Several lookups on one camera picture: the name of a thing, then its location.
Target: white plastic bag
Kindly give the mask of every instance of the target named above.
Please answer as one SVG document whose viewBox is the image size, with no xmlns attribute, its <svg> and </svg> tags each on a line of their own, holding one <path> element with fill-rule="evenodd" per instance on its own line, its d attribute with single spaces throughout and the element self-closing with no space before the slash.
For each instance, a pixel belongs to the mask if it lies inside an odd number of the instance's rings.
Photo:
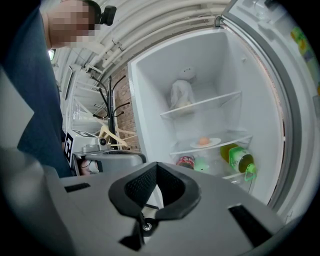
<svg viewBox="0 0 320 256">
<path fill-rule="evenodd" d="M 190 83 L 185 80 L 177 80 L 171 89 L 171 110 L 182 108 L 195 103 L 194 93 Z"/>
</svg>

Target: egg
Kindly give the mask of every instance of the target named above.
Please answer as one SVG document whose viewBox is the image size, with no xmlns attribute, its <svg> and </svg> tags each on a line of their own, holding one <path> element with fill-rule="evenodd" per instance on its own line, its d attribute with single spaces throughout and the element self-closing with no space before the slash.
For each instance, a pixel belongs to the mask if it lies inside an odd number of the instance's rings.
<svg viewBox="0 0 320 256">
<path fill-rule="evenodd" d="M 201 137 L 199 140 L 198 140 L 198 145 L 206 145 L 206 144 L 209 144 L 210 143 L 210 139 L 208 137 Z"/>
</svg>

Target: red can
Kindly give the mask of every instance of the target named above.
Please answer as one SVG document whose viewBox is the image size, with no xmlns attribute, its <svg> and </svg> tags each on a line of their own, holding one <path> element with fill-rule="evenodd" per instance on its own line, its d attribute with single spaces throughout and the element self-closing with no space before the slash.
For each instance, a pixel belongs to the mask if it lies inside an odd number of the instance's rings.
<svg viewBox="0 0 320 256">
<path fill-rule="evenodd" d="M 195 159 L 193 156 L 182 156 L 179 158 L 178 162 L 176 162 L 177 166 L 187 167 L 189 169 L 195 169 Z"/>
</svg>

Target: white plate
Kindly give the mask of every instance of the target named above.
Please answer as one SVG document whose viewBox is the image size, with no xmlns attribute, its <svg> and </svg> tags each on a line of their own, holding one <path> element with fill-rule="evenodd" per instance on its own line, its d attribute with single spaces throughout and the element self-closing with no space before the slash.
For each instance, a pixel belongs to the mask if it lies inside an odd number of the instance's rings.
<svg viewBox="0 0 320 256">
<path fill-rule="evenodd" d="M 212 146 L 217 145 L 221 142 L 220 138 L 210 138 L 209 140 L 210 140 L 210 143 L 205 144 L 205 145 L 199 145 L 198 142 L 192 142 L 190 144 L 190 147 L 194 148 L 194 149 L 202 149 L 202 148 L 212 147 Z"/>
</svg>

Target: man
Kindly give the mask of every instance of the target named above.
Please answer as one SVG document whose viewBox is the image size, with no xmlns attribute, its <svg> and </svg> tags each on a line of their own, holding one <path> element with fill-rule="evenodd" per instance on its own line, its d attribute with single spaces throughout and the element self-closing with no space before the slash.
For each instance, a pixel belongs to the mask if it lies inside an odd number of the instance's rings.
<svg viewBox="0 0 320 256">
<path fill-rule="evenodd" d="M 17 148 L 54 167 L 60 178 L 71 176 L 71 170 L 62 150 L 60 96 L 48 49 L 66 46 L 94 28 L 95 11 L 88 2 L 65 0 L 41 14 L 39 1 L 23 1 L 17 3 L 22 13 L 2 23 L 6 36 L 0 55 L 1 81 L 13 85 L 19 95 L 17 104 L 24 101 L 25 109 L 33 112 Z M 17 9 L 9 1 L 1 3 L 1 8 L 7 12 Z"/>
</svg>

